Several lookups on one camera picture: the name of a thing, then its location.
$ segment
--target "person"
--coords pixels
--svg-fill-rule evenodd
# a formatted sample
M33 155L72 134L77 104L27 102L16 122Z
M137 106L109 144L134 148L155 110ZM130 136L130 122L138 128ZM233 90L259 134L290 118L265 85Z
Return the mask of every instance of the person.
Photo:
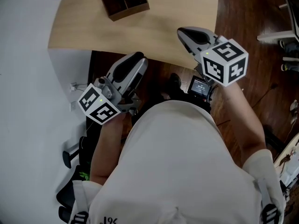
M262 194L255 182L260 178L282 223L285 200L271 152L238 84L221 91L242 168L230 156L210 108L201 108L203 103L180 92L177 75L171 76L168 87L176 87L176 92L169 91L171 99L156 95L143 106L122 151L125 115L103 125L90 181L81 183L88 215L76 216L82 198L75 194L70 223L255 224L262 212Z

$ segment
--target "wooden floor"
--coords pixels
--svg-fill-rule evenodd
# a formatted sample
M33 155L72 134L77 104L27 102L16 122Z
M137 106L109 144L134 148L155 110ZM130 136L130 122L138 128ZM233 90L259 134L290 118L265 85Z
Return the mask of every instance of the wooden floor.
M254 111L262 124L270 125L273 133L282 141L286 139L291 129L290 104L294 99L299 99L299 73L282 72L280 66L284 53L277 45L277 41L259 42L256 36L291 29L288 10L278 8L284 3L285 0L219 0L215 30L218 35L235 39L249 53L247 75L238 84L251 106L257 103L272 84L278 84L276 89L269 91L261 102L255 105ZM99 77L105 75L113 62L123 55L98 52L96 56L94 77ZM155 80L162 86L173 72L181 77L182 89L185 91L188 89L192 76L198 75L193 70L150 60L149 68L139 87L139 97L143 101L147 99L146 85L150 80ZM213 96L211 115L234 161L237 165L241 165L240 150L230 122L223 123L229 120L229 117L223 105L222 96L217 89ZM124 135L129 133L130 129L128 121ZM299 125L295 124L286 143L298 132ZM293 223L292 220L295 220L296 216L299 219L295 211L299 210L299 201L296 202L295 199L292 197L291 201L294 203L294 211L286 217L285 223Z

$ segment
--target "black strap buckle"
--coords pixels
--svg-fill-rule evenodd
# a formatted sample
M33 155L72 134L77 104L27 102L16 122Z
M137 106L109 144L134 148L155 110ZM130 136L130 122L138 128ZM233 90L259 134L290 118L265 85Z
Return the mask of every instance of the black strap buckle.
M274 204L268 204L262 211L263 223L270 223L274 221L274 224L279 222L279 212Z
M86 211L79 212L74 216L74 219L71 221L71 224L86 224L88 216L89 214Z

